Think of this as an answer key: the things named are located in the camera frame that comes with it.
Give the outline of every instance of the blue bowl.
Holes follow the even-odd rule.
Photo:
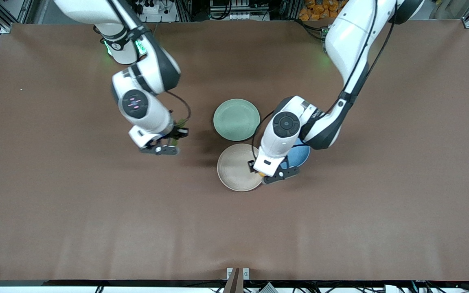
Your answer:
[[[303,142],[300,139],[296,139],[294,145],[302,145]],[[308,145],[296,146],[289,151],[287,155],[289,158],[289,167],[300,167],[307,161],[309,154],[311,153],[311,147]],[[285,162],[280,164],[281,168],[287,168]]]

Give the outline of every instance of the brown table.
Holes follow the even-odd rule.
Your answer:
[[[378,52],[387,28],[374,44]],[[394,29],[329,150],[300,176],[229,191],[220,103],[326,109],[341,76],[291,22],[162,24],[193,109],[177,157],[141,154],[110,95],[123,66],[91,26],[0,39],[0,279],[469,280],[469,30]],[[171,96],[160,100],[185,114]]]

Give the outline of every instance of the table surface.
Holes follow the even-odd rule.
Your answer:
[[[373,45],[373,58],[386,35]],[[114,63],[85,25],[14,25],[0,39],[0,280],[469,280],[469,30],[394,28],[337,142],[301,174],[236,193],[218,179],[233,142],[215,108],[266,115],[342,88],[292,22],[161,24],[182,69],[190,136],[141,154],[110,94]],[[159,99],[185,115],[167,94]]]

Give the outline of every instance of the white bracket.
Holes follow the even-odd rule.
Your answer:
[[[228,267],[227,268],[227,276],[226,276],[226,279],[229,279],[229,276],[231,275],[231,272],[233,271],[233,268],[232,267]],[[243,279],[244,280],[249,280],[249,268],[248,267],[244,267],[243,269]]]

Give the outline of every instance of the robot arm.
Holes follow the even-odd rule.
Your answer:
[[[265,129],[258,156],[252,166],[266,175],[264,183],[283,180],[297,173],[297,168],[282,169],[280,163],[287,157],[298,137],[315,150],[327,149],[334,143],[348,110],[365,82],[370,45],[389,19],[396,24],[405,22],[422,4],[423,0],[348,2],[334,20],[325,39],[327,54],[339,70],[344,88],[327,113],[299,96],[286,98],[278,105]]]
[[[175,155],[174,146],[160,145],[161,139],[187,136],[184,125],[176,125],[171,113],[155,98],[173,89],[180,79],[175,60],[155,40],[125,0],[54,0],[68,17],[95,24],[112,57],[132,63],[112,77],[112,94],[119,111],[134,126],[129,135],[141,152]],[[145,49],[141,61],[136,43]]]

